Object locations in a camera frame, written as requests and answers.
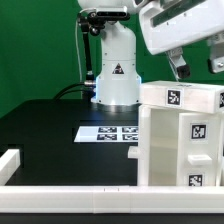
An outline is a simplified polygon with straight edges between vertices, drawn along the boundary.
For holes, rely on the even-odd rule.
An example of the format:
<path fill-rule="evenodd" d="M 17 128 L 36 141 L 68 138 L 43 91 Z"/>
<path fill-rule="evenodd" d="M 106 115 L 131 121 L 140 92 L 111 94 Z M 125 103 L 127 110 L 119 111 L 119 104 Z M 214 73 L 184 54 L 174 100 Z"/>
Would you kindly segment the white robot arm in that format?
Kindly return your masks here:
<path fill-rule="evenodd" d="M 224 0 L 77 0 L 86 15 L 77 22 L 83 38 L 101 37 L 102 70 L 92 73 L 86 57 L 87 78 L 96 81 L 92 102 L 109 109 L 131 108 L 139 102 L 136 37 L 121 23 L 136 14 L 147 50 L 168 57 L 174 77 L 190 75 L 182 48 L 224 32 Z"/>

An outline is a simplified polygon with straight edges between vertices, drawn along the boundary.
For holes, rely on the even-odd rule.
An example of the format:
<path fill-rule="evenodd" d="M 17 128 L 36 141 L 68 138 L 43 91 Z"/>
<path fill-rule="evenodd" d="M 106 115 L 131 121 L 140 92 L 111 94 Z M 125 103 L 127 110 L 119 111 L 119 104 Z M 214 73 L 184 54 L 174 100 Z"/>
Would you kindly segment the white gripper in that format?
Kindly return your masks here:
<path fill-rule="evenodd" d="M 167 51 L 176 80 L 190 76 L 181 46 L 210 36 L 209 71 L 224 71 L 224 33 L 219 33 L 224 31 L 224 0 L 181 0 L 166 9 L 152 1 L 140 10 L 139 21 L 147 49 L 152 55 Z"/>

